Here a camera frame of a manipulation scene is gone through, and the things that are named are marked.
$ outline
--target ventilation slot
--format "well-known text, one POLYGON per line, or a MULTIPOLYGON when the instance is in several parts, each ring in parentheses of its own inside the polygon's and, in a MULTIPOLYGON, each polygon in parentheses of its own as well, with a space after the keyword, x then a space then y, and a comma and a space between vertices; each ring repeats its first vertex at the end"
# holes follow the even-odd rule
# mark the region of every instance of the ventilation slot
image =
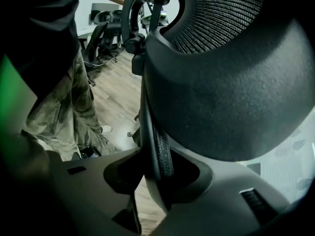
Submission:
POLYGON ((242 191, 240 194, 250 206, 261 226, 266 225, 277 216, 277 212, 254 189, 242 191))
POLYGON ((309 188, 311 183, 312 183, 312 179, 304 178, 297 183, 297 189, 301 191, 306 188, 309 188))
POLYGON ((67 171, 70 175, 73 175, 73 174, 77 174, 77 173, 82 172, 82 171, 86 171, 86 168, 84 168, 83 166, 78 166, 78 167, 74 167, 71 169, 67 169, 67 171))
POLYGON ((305 140, 299 140, 293 143, 294 150, 300 150, 305 144, 305 140))
POLYGON ((301 134, 301 132, 302 132, 302 128, 299 127, 297 130, 295 130, 295 131, 292 133, 291 137, 297 137, 299 134, 301 134))

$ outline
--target desk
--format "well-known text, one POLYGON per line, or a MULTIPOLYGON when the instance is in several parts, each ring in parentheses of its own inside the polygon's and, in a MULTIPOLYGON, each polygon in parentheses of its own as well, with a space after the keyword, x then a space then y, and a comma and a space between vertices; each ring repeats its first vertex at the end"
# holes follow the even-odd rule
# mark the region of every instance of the desk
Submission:
POLYGON ((88 36, 91 36, 96 25, 93 26, 87 26, 83 29, 77 29, 77 34, 79 38, 87 38, 88 36))
POLYGON ((87 26, 87 27, 85 27, 83 29, 79 29, 79 30, 77 29, 77 34, 78 34, 82 49, 86 48, 95 28, 96 28, 96 25, 87 26))

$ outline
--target pant pocket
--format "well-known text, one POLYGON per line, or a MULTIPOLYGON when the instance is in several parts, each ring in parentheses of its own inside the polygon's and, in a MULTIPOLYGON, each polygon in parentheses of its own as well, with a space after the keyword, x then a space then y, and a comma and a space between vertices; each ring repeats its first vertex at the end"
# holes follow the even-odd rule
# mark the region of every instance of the pant pocket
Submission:
POLYGON ((54 136, 61 104, 51 92, 28 116, 24 130, 32 135, 54 136))

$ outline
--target camouflage pants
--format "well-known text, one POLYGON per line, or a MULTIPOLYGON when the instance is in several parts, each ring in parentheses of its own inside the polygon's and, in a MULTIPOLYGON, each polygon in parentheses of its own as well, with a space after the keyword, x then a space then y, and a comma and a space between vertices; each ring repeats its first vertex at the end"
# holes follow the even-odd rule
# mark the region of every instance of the camouflage pants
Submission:
POLYGON ((44 141, 63 161, 68 161, 86 147, 94 147, 101 154, 116 152, 100 136, 101 130, 79 50, 67 74, 28 116, 24 131, 44 141))

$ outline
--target black headrest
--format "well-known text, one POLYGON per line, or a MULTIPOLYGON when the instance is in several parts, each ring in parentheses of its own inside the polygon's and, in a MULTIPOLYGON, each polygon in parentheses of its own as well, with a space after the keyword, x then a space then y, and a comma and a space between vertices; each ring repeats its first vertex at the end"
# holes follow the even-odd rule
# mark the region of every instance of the black headrest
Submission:
POLYGON ((94 19, 95 24, 103 22, 117 23, 121 21, 121 10, 99 12, 94 19))
POLYGON ((179 0, 146 39, 155 119, 177 142, 227 161, 261 156, 315 105, 312 0, 179 0))

